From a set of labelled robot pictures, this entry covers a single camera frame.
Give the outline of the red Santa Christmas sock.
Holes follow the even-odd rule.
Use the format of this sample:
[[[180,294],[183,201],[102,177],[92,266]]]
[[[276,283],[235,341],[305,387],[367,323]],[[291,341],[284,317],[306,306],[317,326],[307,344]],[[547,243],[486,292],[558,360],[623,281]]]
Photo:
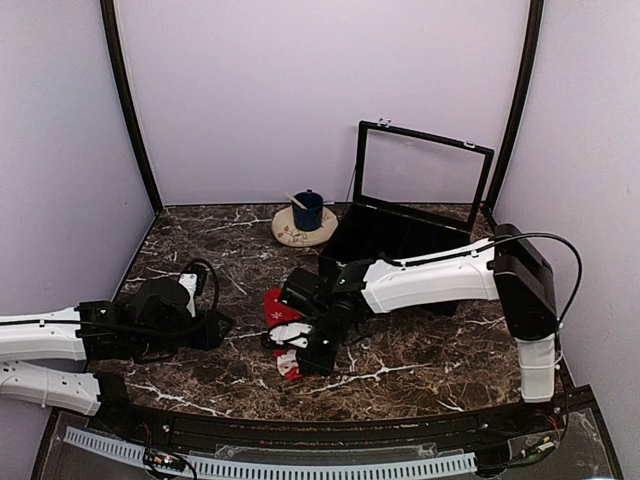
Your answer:
[[[298,312],[278,301],[280,293],[280,289],[269,289],[264,295],[264,310],[268,328],[297,321],[301,318]],[[288,381],[303,378],[299,371],[296,353],[293,347],[273,347],[272,351],[276,358],[278,372],[281,376]]]

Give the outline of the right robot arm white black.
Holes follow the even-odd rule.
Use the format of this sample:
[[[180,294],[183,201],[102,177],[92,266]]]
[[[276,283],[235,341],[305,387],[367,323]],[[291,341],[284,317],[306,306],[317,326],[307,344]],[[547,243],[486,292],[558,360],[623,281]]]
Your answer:
[[[361,321],[462,300],[500,302],[521,374],[523,402],[511,410],[510,424],[521,434],[534,432],[547,420],[554,395],[560,319],[552,267],[512,224],[499,225],[493,239],[445,252],[353,261],[334,281],[297,268],[278,301],[301,317],[271,327],[267,337],[294,348],[301,374],[328,376],[338,347]]]

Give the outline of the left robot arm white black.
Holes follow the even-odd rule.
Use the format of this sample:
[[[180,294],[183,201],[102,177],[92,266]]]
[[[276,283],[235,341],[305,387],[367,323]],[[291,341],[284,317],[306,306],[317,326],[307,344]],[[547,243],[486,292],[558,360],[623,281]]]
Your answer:
[[[133,360],[182,347],[212,350],[233,326],[215,306],[200,310],[207,275],[146,280],[126,303],[82,302],[62,310],[1,319],[1,393],[86,416],[101,413],[120,436],[141,427],[124,380],[111,373],[69,373],[43,360]]]

